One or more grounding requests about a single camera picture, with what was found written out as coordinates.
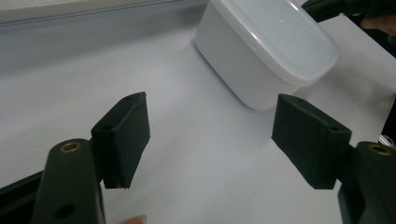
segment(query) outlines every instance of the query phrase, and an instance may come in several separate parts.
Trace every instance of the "white box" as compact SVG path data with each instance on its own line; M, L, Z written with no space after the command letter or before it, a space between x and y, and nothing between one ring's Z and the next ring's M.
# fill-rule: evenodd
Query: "white box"
M291 0L211 0L198 50L247 106L266 110L279 93L307 87L335 65L333 40Z

